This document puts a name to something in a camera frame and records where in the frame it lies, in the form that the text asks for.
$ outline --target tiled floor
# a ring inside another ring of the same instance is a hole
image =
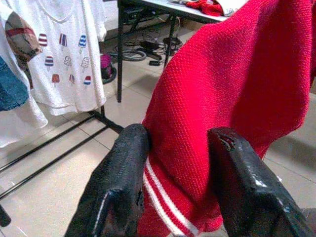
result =
[[[183,41],[192,33],[179,32]],[[113,96],[116,84],[105,85],[108,97],[106,115],[127,126],[140,122],[162,67],[147,66],[148,61],[124,62],[122,103]],[[0,150],[0,165],[7,163],[36,145],[64,131],[87,116],[67,114],[49,116],[50,124],[29,139]],[[37,151],[0,174],[0,192],[10,188],[39,167],[87,138],[104,125],[91,120],[65,137]],[[77,202],[92,170],[112,147],[117,134],[106,130],[95,139],[65,157],[49,170],[0,201],[12,218],[12,224],[0,228],[0,237],[61,237],[76,209]],[[316,96],[302,128],[274,142],[265,163],[281,179],[300,207],[316,208]],[[223,230],[205,236],[227,236]]]

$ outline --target ice cream print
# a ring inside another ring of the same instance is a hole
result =
[[[78,46],[80,47],[79,53],[82,53],[82,50],[86,47],[86,45],[87,45],[87,36],[85,35],[80,36],[79,43],[78,43]]]
[[[69,81],[70,81],[72,84],[75,84],[75,77],[74,77],[74,75],[70,74],[70,76],[69,76]]]
[[[59,75],[58,74],[53,74],[53,76],[51,78],[51,82],[54,83],[55,87],[56,87],[57,83],[60,82]]]
[[[83,81],[83,84],[85,84],[85,88],[87,88],[88,85],[91,84],[91,76],[86,76],[84,81]]]
[[[82,72],[84,73],[85,69],[89,67],[89,58],[88,57],[84,57],[82,62],[81,62],[81,66],[83,67]]]
[[[45,66],[47,66],[47,71],[49,72],[49,68],[54,66],[54,59],[52,56],[47,56],[45,59]]]
[[[67,35],[60,34],[59,44],[61,45],[61,51],[64,51],[64,47],[67,47]]]
[[[42,51],[43,51],[44,47],[47,47],[47,35],[46,34],[39,35],[39,45],[40,45]]]
[[[65,57],[64,64],[66,65],[66,70],[71,67],[71,58],[69,56]]]

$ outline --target red knit fabric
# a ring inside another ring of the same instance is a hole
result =
[[[207,3],[207,0],[200,0],[197,2],[188,2],[186,6],[192,7],[194,9],[201,10],[204,14],[211,16],[223,16],[223,9],[219,3],[214,2],[214,4]]]
[[[311,54],[310,0],[250,0],[179,50],[143,122],[153,150],[140,235],[196,236],[220,227],[207,131],[232,127],[262,157],[271,142],[303,123]]]

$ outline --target table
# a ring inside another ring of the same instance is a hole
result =
[[[169,33],[169,42],[174,33],[174,26],[177,16],[187,18],[200,23],[217,23],[227,19],[224,16],[209,16],[201,11],[186,7],[183,4],[171,2],[169,0],[118,0],[118,102],[122,100],[122,73],[123,73],[123,13],[124,6],[134,4],[136,6],[150,7],[152,10],[159,9],[171,16],[171,27]],[[164,66],[167,65],[170,56],[170,47],[167,47]]]

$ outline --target denim fabric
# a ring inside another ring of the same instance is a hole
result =
[[[0,111],[12,110],[29,98],[27,87],[0,57]]]

